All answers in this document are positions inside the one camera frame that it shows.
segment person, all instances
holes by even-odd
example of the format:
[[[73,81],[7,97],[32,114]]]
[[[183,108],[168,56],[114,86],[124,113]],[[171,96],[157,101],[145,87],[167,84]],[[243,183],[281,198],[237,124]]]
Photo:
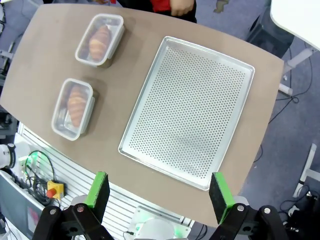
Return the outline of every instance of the person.
[[[106,4],[108,0],[94,0]],[[197,23],[196,0],[118,0],[124,7],[147,11]]]

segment white robot part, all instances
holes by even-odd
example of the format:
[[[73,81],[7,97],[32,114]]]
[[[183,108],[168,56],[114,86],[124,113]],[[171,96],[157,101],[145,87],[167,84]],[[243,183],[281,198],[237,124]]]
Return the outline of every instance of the white robot part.
[[[17,177],[22,178],[23,166],[30,152],[30,146],[23,141],[17,141],[15,144],[0,144],[0,169],[10,167]]]
[[[146,221],[140,231],[136,234],[136,239],[168,240],[175,237],[175,229],[170,222],[153,218]]]

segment hand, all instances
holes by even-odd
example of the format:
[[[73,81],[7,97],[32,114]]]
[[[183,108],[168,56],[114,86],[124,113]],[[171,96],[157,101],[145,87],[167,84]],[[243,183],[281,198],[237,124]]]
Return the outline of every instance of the hand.
[[[194,8],[195,0],[170,0],[171,15],[182,16]]]
[[[94,0],[95,2],[97,2],[98,4],[107,4],[109,2],[109,0]]]

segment clear plastic container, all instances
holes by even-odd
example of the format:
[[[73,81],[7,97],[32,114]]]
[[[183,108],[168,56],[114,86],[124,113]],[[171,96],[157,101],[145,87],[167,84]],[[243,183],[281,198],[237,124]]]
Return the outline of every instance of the clear plastic container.
[[[74,141],[86,131],[94,108],[94,91],[90,84],[68,78],[64,81],[51,121],[53,131]]]
[[[94,67],[109,67],[124,31],[122,16],[105,13],[94,16],[75,51],[75,58]]]

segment beige tabletop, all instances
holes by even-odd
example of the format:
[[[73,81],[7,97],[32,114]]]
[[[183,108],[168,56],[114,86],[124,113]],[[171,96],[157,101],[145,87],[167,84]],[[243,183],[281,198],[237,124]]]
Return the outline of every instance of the beige tabletop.
[[[90,20],[119,14],[125,32],[107,69],[81,64],[75,51]],[[283,61],[233,36],[159,14],[99,5],[48,4],[35,13],[14,55],[0,104],[50,145],[86,169],[106,171],[113,184],[165,209],[216,226],[208,191],[159,173],[118,152],[118,146],[162,39],[172,36],[224,53],[255,67],[244,109],[220,171],[238,194],[264,137]],[[62,83],[87,81],[99,98],[87,135],[69,141],[51,119]]]

